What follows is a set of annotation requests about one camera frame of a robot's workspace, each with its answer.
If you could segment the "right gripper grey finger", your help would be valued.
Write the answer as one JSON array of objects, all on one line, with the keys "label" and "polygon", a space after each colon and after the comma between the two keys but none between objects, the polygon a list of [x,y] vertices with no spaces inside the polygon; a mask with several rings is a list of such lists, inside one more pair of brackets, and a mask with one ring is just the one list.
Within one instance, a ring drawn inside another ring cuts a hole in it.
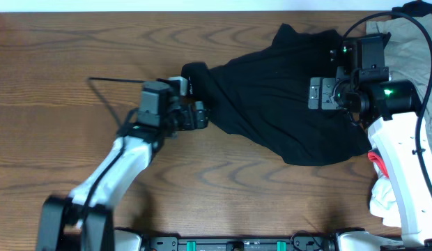
[{"label": "right gripper grey finger", "polygon": [[337,82],[335,78],[323,78],[321,85],[321,109],[338,110],[340,109],[335,98]]},{"label": "right gripper grey finger", "polygon": [[308,108],[309,109],[321,109],[321,86],[322,77],[312,77],[309,83],[309,99]]}]

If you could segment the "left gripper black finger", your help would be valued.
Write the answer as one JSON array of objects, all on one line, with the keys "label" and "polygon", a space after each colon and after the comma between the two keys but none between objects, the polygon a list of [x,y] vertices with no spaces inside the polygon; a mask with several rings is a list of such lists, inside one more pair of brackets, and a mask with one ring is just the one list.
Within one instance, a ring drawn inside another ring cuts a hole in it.
[{"label": "left gripper black finger", "polygon": [[204,129],[208,126],[208,110],[202,101],[195,102],[196,129]]},{"label": "left gripper black finger", "polygon": [[179,92],[180,92],[181,96],[191,96],[192,95],[192,85],[189,83],[188,79],[181,77],[181,76],[175,76],[175,77],[170,77],[168,80],[178,83]]}]

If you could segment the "black t-shirt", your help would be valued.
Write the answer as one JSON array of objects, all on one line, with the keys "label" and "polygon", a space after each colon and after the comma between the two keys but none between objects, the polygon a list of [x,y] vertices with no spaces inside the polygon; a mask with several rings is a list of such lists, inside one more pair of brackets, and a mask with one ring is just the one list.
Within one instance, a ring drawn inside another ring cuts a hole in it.
[{"label": "black t-shirt", "polygon": [[371,148],[346,112],[308,108],[310,80],[335,76],[330,50],[340,42],[334,29],[298,33],[282,24],[266,49],[214,68],[188,63],[181,75],[224,132],[242,135],[290,165],[331,165]]}]

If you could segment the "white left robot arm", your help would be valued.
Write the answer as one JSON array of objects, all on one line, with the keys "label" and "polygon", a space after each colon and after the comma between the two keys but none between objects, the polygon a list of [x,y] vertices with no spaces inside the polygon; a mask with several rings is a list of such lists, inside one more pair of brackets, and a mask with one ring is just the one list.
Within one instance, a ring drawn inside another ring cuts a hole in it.
[{"label": "white left robot arm", "polygon": [[50,196],[42,207],[37,250],[143,250],[141,234],[114,226],[114,209],[136,177],[153,161],[167,137],[206,128],[201,101],[184,77],[142,81],[140,103],[131,109],[111,151],[97,169],[65,198]]}]

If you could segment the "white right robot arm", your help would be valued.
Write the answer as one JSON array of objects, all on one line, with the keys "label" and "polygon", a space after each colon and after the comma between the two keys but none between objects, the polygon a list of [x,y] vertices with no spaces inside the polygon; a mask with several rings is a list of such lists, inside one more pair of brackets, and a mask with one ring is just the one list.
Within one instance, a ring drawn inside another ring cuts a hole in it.
[{"label": "white right robot arm", "polygon": [[409,80],[390,80],[386,68],[313,77],[309,108],[357,113],[367,129],[374,164],[390,181],[400,239],[363,229],[338,231],[336,250],[432,250],[432,154],[422,124],[421,102]]}]

